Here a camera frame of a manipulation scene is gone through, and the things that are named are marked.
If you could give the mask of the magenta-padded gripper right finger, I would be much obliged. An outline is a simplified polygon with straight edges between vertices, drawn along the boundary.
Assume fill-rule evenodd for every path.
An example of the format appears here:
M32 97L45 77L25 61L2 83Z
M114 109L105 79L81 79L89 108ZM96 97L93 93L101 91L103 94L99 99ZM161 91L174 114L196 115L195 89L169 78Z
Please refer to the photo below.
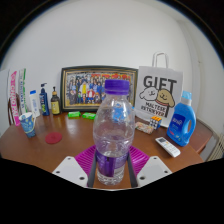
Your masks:
M148 156L133 146L127 161L132 188L143 187L172 173L158 156Z

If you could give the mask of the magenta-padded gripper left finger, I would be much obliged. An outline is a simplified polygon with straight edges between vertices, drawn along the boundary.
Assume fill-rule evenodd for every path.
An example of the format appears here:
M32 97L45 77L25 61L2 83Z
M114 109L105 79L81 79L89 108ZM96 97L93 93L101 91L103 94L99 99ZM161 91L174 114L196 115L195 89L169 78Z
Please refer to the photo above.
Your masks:
M93 187L95 180L96 147L91 146L75 157L67 156L53 174L82 187Z

